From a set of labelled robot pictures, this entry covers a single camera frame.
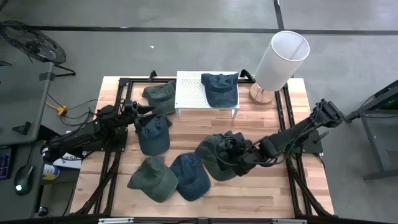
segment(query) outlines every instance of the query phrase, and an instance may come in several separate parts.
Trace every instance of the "wooden tabletop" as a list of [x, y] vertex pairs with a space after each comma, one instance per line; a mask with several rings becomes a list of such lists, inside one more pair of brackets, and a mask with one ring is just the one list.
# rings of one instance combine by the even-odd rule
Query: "wooden tabletop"
[[[119, 78], [104, 77], [97, 109], [114, 105]], [[294, 118], [298, 123], [310, 114], [304, 81], [301, 78], [291, 78], [288, 84]], [[147, 105], [147, 100], [142, 97], [142, 91], [151, 85], [159, 84], [134, 84], [132, 99]], [[235, 120], [231, 119], [230, 110], [183, 110], [181, 118], [175, 114], [168, 116], [173, 125], [170, 127], [170, 149], [163, 154], [166, 165], [171, 165], [179, 154], [194, 151], [209, 134], [232, 130], [234, 133], [242, 132], [246, 139], [254, 142], [276, 133], [280, 127], [275, 99], [269, 105], [254, 105], [248, 97], [250, 86], [250, 84], [239, 84], [241, 108]], [[283, 92], [281, 97], [285, 109]], [[103, 157], [103, 152], [94, 152], [83, 161], [71, 212], [81, 208], [98, 186]], [[114, 193], [111, 214], [113, 217], [294, 217], [285, 163], [269, 168], [257, 166], [243, 177], [235, 177], [224, 182], [215, 181], [210, 176], [211, 189], [194, 202], [184, 200], [175, 191], [168, 200], [157, 203], [141, 190], [127, 188], [130, 177], [146, 157], [140, 150], [134, 126], [130, 125], [126, 151], [121, 156]], [[323, 207], [333, 213], [325, 171], [319, 158], [305, 154], [303, 164], [308, 188]], [[108, 188], [104, 191], [101, 210], [106, 204], [107, 194]], [[300, 190], [298, 197], [300, 208], [305, 212]]]

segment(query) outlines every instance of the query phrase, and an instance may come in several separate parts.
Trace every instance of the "lamp shade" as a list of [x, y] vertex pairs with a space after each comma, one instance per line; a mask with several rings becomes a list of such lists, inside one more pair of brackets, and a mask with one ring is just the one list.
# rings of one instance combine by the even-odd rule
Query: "lamp shade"
[[255, 73], [263, 90], [280, 90], [310, 53], [303, 36], [292, 31], [276, 33], [268, 45]]

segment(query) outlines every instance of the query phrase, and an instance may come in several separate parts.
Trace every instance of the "gray floor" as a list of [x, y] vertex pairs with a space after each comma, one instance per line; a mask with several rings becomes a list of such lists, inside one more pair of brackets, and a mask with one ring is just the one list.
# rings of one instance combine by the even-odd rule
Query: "gray floor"
[[[398, 29], [398, 2], [394, 0], [280, 1], [289, 29]], [[277, 27], [271, 0], [10, 0], [0, 19], [30, 25]], [[65, 66], [78, 73], [74, 78], [56, 79], [50, 89], [55, 99], [70, 106], [96, 98], [105, 75], [148, 75], [156, 70], [159, 75], [172, 76], [177, 70], [243, 68], [254, 72], [272, 37], [155, 32], [46, 34], [67, 52]], [[295, 76], [305, 79], [312, 106], [326, 98], [348, 114], [397, 79], [398, 36], [305, 37], [311, 46], [310, 56]], [[3, 40], [0, 49], [0, 60], [30, 63]], [[95, 104], [73, 114], [82, 114], [89, 106], [94, 108]], [[43, 122], [58, 132], [68, 129], [49, 108]], [[363, 182], [363, 175], [377, 167], [360, 121], [329, 131], [323, 146], [335, 213], [345, 218], [398, 222], [398, 178]], [[51, 187], [44, 200], [51, 215], [63, 212], [71, 187]]]

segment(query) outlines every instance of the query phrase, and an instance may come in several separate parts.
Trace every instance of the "baseball cap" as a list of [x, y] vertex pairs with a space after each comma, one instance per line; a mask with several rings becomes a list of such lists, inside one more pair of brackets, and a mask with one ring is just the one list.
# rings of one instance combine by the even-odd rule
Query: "baseball cap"
[[175, 81], [164, 85], [145, 87], [142, 97], [148, 100], [149, 106], [155, 107], [152, 113], [157, 116], [174, 113]]
[[210, 179], [201, 160], [193, 153], [179, 155], [170, 166], [178, 179], [177, 191], [192, 202], [210, 190]]
[[[236, 174], [231, 168], [221, 170], [217, 163], [217, 157], [214, 153], [215, 146], [225, 137], [222, 134], [208, 135], [195, 149], [195, 155], [202, 159], [209, 174], [218, 181], [225, 181], [236, 177]], [[225, 147], [230, 147], [228, 142], [223, 142], [216, 148], [216, 150], [223, 150]]]
[[163, 157], [148, 157], [130, 178], [127, 187], [140, 189], [155, 202], [164, 202], [178, 185], [177, 177]]
[[140, 131], [136, 128], [142, 153], [147, 156], [156, 156], [169, 150], [169, 127], [171, 125], [172, 123], [169, 119], [161, 116], [153, 118]]
[[238, 104], [238, 73], [234, 75], [202, 74], [207, 102], [211, 107], [225, 108]]

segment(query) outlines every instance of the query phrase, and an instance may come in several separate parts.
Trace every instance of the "computer mouse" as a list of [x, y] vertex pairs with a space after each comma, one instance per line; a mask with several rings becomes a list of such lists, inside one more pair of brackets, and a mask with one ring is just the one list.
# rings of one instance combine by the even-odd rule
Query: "computer mouse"
[[21, 166], [14, 177], [14, 190], [18, 195], [26, 195], [32, 190], [33, 181], [33, 168], [32, 165]]

